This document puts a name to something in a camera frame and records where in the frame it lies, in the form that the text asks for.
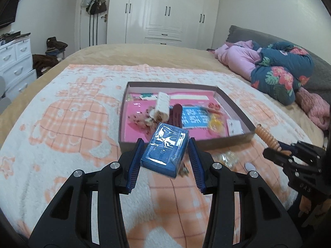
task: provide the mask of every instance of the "television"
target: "television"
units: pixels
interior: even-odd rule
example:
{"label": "television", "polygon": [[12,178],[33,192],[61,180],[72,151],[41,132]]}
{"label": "television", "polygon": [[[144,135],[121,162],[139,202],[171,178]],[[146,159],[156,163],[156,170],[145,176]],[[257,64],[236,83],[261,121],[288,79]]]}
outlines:
{"label": "television", "polygon": [[15,22],[18,4],[19,0],[9,0],[2,14],[0,15],[0,29]]}

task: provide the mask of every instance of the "black bag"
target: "black bag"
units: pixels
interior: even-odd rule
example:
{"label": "black bag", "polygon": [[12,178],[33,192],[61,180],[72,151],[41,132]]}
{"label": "black bag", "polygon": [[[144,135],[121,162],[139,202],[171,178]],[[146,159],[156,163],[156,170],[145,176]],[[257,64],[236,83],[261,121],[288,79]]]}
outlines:
{"label": "black bag", "polygon": [[100,14],[107,11],[106,0],[98,0],[96,13]]}
{"label": "black bag", "polygon": [[97,11],[97,2],[95,0],[92,0],[90,5],[86,8],[86,12],[89,13],[90,15],[96,14]]}

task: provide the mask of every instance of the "white wardrobe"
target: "white wardrobe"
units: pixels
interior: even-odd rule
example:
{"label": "white wardrobe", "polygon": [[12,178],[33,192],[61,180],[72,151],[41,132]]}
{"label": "white wardrobe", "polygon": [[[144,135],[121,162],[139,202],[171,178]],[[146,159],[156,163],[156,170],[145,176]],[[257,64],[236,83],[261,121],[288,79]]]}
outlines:
{"label": "white wardrobe", "polygon": [[219,0],[110,0],[107,44],[164,44],[206,50]]}

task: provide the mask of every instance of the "beige bedsheet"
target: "beige bedsheet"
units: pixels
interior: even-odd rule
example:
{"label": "beige bedsheet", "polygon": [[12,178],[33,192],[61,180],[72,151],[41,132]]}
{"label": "beige bedsheet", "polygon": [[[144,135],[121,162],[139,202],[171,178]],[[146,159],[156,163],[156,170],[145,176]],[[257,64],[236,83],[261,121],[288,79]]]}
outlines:
{"label": "beige bedsheet", "polygon": [[[204,69],[233,74],[207,51],[178,48],[154,44],[114,44],[99,45],[82,49],[59,63],[20,94],[0,116],[0,146],[4,143],[17,119],[33,99],[33,97],[50,83],[69,64],[91,65],[139,65]],[[280,103],[265,95],[274,104],[289,115],[308,135],[312,143],[323,145],[323,132],[310,121],[307,115],[294,103],[282,106]]]}

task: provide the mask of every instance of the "door frame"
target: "door frame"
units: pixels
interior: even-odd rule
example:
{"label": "door frame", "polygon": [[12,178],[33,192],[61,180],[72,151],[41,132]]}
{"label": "door frame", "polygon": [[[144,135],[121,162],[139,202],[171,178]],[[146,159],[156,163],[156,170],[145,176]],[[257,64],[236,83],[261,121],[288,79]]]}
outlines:
{"label": "door frame", "polygon": [[82,0],[76,1],[76,12],[75,12],[75,52],[80,50],[80,9]]}

